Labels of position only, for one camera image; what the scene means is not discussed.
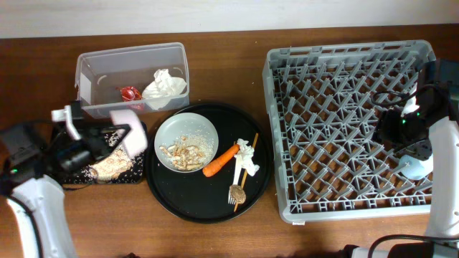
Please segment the pink bowl with rice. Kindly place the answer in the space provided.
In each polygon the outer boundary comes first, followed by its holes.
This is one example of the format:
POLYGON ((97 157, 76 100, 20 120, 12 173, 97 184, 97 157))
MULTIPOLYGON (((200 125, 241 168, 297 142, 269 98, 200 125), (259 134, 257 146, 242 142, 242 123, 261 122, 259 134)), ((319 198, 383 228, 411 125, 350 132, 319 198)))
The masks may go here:
POLYGON ((148 140, 142 123, 132 110, 112 110, 110 118, 114 125, 128 125, 129 132, 122 139, 127 155, 132 158, 142 153, 148 146, 148 140))

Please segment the red snack wrapper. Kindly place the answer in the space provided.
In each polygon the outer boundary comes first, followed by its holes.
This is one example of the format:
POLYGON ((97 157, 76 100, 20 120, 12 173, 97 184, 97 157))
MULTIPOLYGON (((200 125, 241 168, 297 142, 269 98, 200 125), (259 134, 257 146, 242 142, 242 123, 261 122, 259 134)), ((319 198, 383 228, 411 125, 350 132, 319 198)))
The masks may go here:
MULTIPOLYGON (((120 91, 121 99, 123 102, 133 102, 133 101, 139 101, 143 99, 142 95, 135 87, 132 87, 132 86, 120 87, 118 90, 120 91)), ((142 111, 144 109, 144 104, 143 103, 130 104, 129 108, 133 110, 142 111)))

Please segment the light blue cup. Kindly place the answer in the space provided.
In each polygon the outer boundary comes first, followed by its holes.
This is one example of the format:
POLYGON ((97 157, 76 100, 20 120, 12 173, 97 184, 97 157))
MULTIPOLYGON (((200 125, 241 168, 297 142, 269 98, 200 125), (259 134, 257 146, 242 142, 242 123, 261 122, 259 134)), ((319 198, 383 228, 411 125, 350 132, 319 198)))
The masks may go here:
POLYGON ((403 155, 399 160, 398 169, 408 179, 420 180, 433 171, 433 155, 425 161, 403 155))

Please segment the white tissue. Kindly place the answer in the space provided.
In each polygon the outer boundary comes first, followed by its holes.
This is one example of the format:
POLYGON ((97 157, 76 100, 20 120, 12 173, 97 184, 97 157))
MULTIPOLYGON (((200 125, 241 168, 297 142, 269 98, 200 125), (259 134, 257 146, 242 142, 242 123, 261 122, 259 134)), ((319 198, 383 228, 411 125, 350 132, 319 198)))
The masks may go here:
POLYGON ((145 88, 141 96, 148 100, 154 110, 166 107, 170 102, 167 98, 180 95, 187 86, 183 78, 172 77, 168 69, 156 70, 153 76, 154 81, 145 88))

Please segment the grey dishwasher rack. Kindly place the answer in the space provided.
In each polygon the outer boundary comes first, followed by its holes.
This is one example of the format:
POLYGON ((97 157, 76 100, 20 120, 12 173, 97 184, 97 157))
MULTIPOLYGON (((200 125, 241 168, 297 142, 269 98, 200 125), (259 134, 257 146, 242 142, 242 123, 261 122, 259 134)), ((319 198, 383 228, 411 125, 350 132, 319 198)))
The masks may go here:
POLYGON ((431 176, 402 175, 391 148, 372 140, 385 90, 407 93, 425 40, 286 47, 262 71, 280 218, 289 224, 426 214, 431 176))

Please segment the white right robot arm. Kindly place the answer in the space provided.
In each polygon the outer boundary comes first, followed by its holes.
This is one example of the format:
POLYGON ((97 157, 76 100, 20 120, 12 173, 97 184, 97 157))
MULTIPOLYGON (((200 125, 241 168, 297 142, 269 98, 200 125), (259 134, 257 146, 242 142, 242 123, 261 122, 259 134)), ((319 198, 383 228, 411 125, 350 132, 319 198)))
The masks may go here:
POLYGON ((424 236, 383 236, 370 248, 352 247, 355 257, 457 257, 458 256, 458 119, 449 110, 430 112, 418 108, 403 114, 384 111, 374 138, 401 140, 428 136, 433 154, 430 218, 424 236))

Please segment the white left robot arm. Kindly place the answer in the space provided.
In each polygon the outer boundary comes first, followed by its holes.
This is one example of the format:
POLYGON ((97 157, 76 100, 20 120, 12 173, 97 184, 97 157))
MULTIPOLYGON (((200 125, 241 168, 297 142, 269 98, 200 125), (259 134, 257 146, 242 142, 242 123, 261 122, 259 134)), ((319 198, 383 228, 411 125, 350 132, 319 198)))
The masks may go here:
POLYGON ((61 180, 108 157, 123 145, 131 156, 146 149, 140 122, 95 124, 79 128, 80 137, 58 145, 39 134, 37 121, 1 131, 10 155, 1 171, 1 195, 15 213, 25 257, 76 257, 65 216, 61 180))

